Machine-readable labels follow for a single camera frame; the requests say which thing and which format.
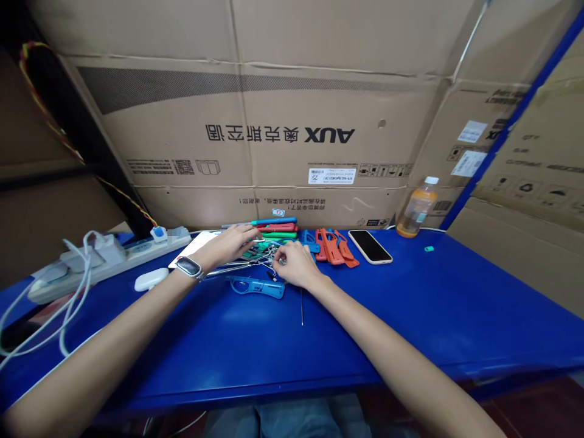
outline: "yellow wire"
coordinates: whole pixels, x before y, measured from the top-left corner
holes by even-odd
[[[48,49],[51,52],[53,52],[53,49],[50,46],[46,45],[45,43],[39,43],[38,41],[30,41],[28,43],[23,44],[22,52],[23,52],[23,58],[25,61],[28,60],[28,58],[29,58],[29,45],[30,45],[30,48],[32,48],[32,49],[34,49],[36,47],[43,47],[43,48]],[[20,67],[20,71],[23,73],[23,76],[26,79],[26,82],[29,84],[29,86],[31,88],[30,94],[31,94],[34,102],[39,107],[39,109],[42,111],[42,113],[46,116],[45,122],[47,123],[48,127],[57,136],[57,138],[63,144],[63,146],[65,146],[73,155],[75,155],[75,157],[81,162],[81,164],[85,165],[85,160],[83,159],[83,157],[81,156],[79,151],[69,144],[69,141],[67,140],[67,134],[61,128],[59,128],[57,123],[52,118],[49,110],[44,106],[44,103],[41,101],[40,97],[38,96],[38,94],[36,92],[36,88],[29,77],[29,74],[28,74],[27,69],[26,69],[26,65],[23,62],[23,60],[19,61],[18,66]],[[118,189],[116,186],[111,184],[109,181],[106,181],[105,179],[103,179],[101,176],[96,176],[96,178],[99,181],[101,181],[102,183],[104,183],[107,186],[114,189],[119,194],[121,194],[128,201],[130,201],[134,207],[136,207],[148,220],[150,220],[150,222],[152,222],[152,225],[154,227],[158,227],[158,222],[156,222],[152,218],[152,216],[150,216],[150,214],[148,214],[148,212],[146,210],[144,210],[142,207],[140,207],[140,205],[137,202],[135,202],[132,198],[130,198],[126,193],[124,193],[123,191]]]

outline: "forearm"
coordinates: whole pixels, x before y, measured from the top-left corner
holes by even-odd
[[[504,437],[458,385],[328,277],[310,290],[347,330],[410,413],[441,437]]]
[[[78,436],[195,284],[174,271],[104,327],[6,412],[13,436]]]

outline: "floor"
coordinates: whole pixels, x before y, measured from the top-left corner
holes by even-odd
[[[461,383],[469,390],[472,382]],[[392,423],[408,425],[421,438],[433,438],[422,425],[414,421],[401,403],[385,388],[365,389],[358,393],[363,413],[372,428],[374,438],[383,436],[383,427]],[[534,386],[514,394],[481,403],[485,411],[508,438],[584,437],[584,388],[569,377]],[[201,412],[184,412],[164,418],[160,438],[167,438],[194,421]],[[174,435],[199,438],[203,434],[206,416]],[[144,421],[136,422],[135,432],[142,434]]]

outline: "power strip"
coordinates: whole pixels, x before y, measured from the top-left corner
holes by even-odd
[[[164,242],[155,243],[151,238],[140,241],[135,246],[126,249],[126,261],[113,266],[104,263],[93,268],[91,270],[91,283],[108,279],[164,254],[183,248],[191,241],[192,238],[185,227],[169,230],[168,240]],[[64,277],[50,283],[36,282],[29,292],[28,297],[37,304],[49,303],[74,292],[79,286],[82,277],[83,273],[75,274],[69,271]]]

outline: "white paper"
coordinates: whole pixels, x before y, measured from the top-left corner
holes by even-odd
[[[462,130],[461,134],[458,136],[458,141],[464,141],[467,143],[476,143],[479,138],[481,138],[482,133],[487,128],[486,123],[475,122],[469,120],[467,125]]]
[[[357,169],[308,169],[309,184],[353,184]]]
[[[214,237],[217,237],[221,232],[209,232],[209,231],[202,231],[200,232],[197,237],[195,237],[185,248],[181,251],[181,253],[175,257],[171,264],[169,264],[169,269],[176,268],[176,261],[183,256],[190,256],[193,252],[197,249],[201,248],[205,243],[211,240]]]
[[[486,156],[486,152],[466,151],[450,174],[471,178]]]

